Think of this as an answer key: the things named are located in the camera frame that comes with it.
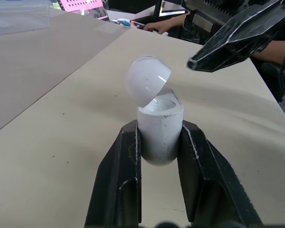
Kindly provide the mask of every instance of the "white cylinder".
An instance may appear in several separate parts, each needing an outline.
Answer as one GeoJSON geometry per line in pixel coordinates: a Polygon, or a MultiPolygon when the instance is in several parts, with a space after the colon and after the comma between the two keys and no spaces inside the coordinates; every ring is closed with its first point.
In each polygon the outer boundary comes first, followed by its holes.
{"type": "Polygon", "coordinates": [[[148,163],[166,165],[177,157],[183,114],[182,104],[169,88],[163,88],[147,106],[138,108],[142,157],[148,163]]]}
{"type": "Polygon", "coordinates": [[[134,61],[127,73],[126,89],[137,103],[142,157],[153,165],[166,165],[178,153],[184,108],[174,92],[165,88],[171,69],[151,56],[134,61]]]}

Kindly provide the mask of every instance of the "beige table surface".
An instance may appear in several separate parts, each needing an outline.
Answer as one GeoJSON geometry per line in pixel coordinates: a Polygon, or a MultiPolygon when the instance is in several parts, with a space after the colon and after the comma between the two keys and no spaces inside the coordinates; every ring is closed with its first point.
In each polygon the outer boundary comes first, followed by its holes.
{"type": "MultiPolygon", "coordinates": [[[[198,45],[130,29],[0,130],[0,228],[81,228],[97,167],[136,118],[124,89],[144,54],[228,159],[264,223],[285,223],[285,115],[250,60],[213,74],[185,67],[198,45]]],[[[142,163],[142,224],[188,224],[176,161],[142,163]]]]}
{"type": "Polygon", "coordinates": [[[128,28],[51,9],[50,28],[0,36],[0,128],[128,28]]]}

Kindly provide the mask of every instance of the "person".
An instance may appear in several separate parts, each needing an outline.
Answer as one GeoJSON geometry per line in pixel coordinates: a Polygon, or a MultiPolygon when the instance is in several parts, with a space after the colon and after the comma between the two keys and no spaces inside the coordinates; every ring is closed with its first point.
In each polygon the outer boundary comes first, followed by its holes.
{"type": "MultiPolygon", "coordinates": [[[[168,20],[149,23],[143,30],[153,31],[156,29],[158,30],[158,34],[162,34],[173,27],[182,26],[187,15],[183,14],[168,20]]],[[[262,52],[256,52],[252,57],[261,61],[282,64],[285,58],[285,41],[272,41],[262,52]]]]}

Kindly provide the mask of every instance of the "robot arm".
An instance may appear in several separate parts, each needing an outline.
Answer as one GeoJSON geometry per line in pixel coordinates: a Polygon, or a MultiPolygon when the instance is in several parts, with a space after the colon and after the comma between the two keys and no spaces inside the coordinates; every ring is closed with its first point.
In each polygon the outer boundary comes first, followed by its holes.
{"type": "Polygon", "coordinates": [[[214,72],[263,50],[285,23],[285,0],[187,0],[184,27],[208,39],[187,62],[192,70],[214,72]]]}

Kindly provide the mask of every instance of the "black cable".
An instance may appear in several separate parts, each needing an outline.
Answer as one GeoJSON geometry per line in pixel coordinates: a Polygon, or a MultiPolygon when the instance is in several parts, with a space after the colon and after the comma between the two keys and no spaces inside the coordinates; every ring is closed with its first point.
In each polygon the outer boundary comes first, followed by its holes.
{"type": "Polygon", "coordinates": [[[284,86],[284,80],[283,80],[284,79],[284,74],[283,74],[284,68],[285,68],[285,58],[284,58],[283,63],[280,67],[279,77],[278,77],[280,90],[285,95],[285,86],[284,86]]]}

